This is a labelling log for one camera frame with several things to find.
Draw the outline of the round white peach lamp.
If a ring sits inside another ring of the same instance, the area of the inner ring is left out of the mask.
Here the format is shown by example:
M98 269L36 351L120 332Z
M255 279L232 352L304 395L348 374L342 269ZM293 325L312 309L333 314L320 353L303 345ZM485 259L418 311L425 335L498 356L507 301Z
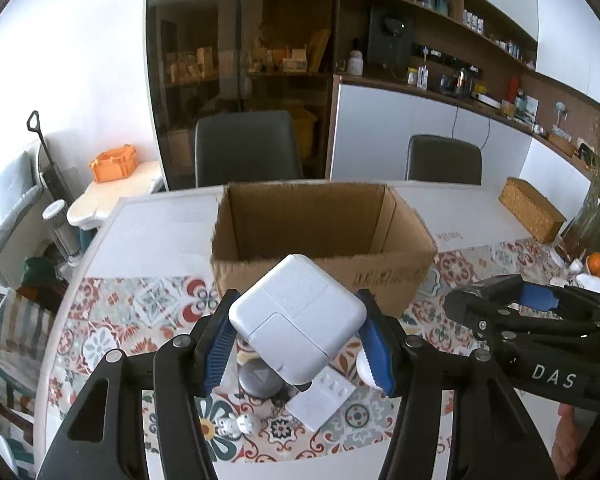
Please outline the round white peach lamp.
M367 387L380 390L380 387L375 382L372 370L370 369L370 363L368 362L364 349L361 349L360 352L358 352L358 356L355 360L355 367L358 377Z

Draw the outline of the dark grey chair left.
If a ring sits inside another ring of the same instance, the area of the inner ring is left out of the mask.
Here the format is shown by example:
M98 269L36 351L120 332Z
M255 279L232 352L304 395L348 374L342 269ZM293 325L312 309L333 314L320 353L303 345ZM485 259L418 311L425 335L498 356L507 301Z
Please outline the dark grey chair left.
M286 110L219 114L197 122L196 185L302 178L294 127Z

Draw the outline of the dark grey chair right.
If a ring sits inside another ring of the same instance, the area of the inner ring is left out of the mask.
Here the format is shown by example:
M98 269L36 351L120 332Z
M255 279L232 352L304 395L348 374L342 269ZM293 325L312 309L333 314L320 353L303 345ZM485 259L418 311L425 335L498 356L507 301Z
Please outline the dark grey chair right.
M406 178L411 181L480 185L480 148L445 136L412 136L408 142Z

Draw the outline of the small white robot figurine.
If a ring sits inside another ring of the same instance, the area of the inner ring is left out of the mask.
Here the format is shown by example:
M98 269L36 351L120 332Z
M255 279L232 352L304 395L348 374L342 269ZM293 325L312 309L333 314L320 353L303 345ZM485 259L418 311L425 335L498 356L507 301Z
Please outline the small white robot figurine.
M262 420L253 414L229 414L218 418L215 428L220 436L238 439L246 434L257 434L262 428Z

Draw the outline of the white wall charger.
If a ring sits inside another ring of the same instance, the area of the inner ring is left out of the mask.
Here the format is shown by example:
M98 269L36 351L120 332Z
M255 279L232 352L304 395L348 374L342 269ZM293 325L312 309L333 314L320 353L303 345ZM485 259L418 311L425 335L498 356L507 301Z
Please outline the white wall charger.
M291 398L285 410L303 426L317 432L355 392L355 385L330 366L323 368L309 388Z

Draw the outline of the white cylindrical air purifier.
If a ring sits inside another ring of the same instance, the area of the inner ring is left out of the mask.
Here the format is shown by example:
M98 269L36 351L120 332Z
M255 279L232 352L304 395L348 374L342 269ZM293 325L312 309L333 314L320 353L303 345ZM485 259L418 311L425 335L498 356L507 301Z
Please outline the white cylindrical air purifier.
M42 212L42 218L52 230L54 243L70 266L76 266L82 256L79 231L67 220L65 200L54 200Z

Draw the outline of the white jar on counter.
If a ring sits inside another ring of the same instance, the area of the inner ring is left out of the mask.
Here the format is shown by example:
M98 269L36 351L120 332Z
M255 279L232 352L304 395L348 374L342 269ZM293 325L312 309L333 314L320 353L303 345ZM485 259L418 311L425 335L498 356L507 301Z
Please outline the white jar on counter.
M364 58L359 50L352 50L347 64L347 73L352 76L362 76L364 70Z

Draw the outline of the upright vacuum cleaner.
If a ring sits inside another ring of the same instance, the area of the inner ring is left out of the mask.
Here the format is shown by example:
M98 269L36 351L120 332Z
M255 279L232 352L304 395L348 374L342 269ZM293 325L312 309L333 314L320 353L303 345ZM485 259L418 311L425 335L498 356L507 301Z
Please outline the upright vacuum cleaner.
M38 165L38 176L42 185L54 200L64 200L70 206L73 203L73 196L52 154L50 154L50 149L42 133L40 114L37 110L32 110L27 119L27 129L38 136L40 148L36 155L36 164Z

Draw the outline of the cream flower-shaped side table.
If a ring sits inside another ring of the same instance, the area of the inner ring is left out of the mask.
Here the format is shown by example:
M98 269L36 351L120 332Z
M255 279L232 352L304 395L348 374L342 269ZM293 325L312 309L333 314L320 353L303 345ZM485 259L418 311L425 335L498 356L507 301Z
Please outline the cream flower-shaped side table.
M92 182L69 207L68 222L83 231L99 229L119 200L150 195L162 188L162 185L160 162L143 162L125 179Z

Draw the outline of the round grey earbud case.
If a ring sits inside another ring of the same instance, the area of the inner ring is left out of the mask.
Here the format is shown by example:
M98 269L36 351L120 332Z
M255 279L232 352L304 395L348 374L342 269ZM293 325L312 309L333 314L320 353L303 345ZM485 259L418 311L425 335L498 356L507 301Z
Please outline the round grey earbud case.
M259 400L268 400L284 388L285 382L262 359L244 364L238 373L240 388L245 394Z

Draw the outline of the woven wicker box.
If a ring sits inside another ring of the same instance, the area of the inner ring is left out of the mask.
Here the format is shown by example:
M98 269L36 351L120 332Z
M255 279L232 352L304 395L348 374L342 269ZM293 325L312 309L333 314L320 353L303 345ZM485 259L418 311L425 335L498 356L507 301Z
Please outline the woven wicker box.
M562 213L526 180L509 177L498 199L541 244L552 244L566 221Z

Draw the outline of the orange plastic crate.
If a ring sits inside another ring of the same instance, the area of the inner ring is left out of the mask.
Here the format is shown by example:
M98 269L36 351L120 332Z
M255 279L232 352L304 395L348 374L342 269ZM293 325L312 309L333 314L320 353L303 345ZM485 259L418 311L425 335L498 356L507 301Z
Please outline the orange plastic crate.
M90 169L96 183L125 179L137 166L137 152L131 144L102 152L90 162Z

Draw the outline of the white square power adapter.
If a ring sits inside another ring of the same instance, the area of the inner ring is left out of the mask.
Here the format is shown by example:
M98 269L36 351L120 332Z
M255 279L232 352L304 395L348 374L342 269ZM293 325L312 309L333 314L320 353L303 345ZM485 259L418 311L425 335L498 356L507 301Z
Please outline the white square power adapter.
M361 299L304 255L289 255L240 296L228 318L284 382L314 377L366 320Z

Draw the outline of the black coffee machine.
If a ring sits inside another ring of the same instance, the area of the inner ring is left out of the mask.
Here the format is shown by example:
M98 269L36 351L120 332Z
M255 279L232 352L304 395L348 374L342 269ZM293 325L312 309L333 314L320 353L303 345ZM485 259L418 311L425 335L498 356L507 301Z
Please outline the black coffee machine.
M366 63L378 70L405 74L411 61L413 21L405 15L373 8Z

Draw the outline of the brown cardboard box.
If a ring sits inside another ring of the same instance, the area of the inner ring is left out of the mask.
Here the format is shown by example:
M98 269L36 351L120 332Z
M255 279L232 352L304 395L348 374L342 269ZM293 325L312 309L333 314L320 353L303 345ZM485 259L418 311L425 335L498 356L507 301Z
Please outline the brown cardboard box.
M350 292L369 290L398 318L438 248L418 212L386 184L234 183L211 242L216 289L245 292L279 261L304 255Z

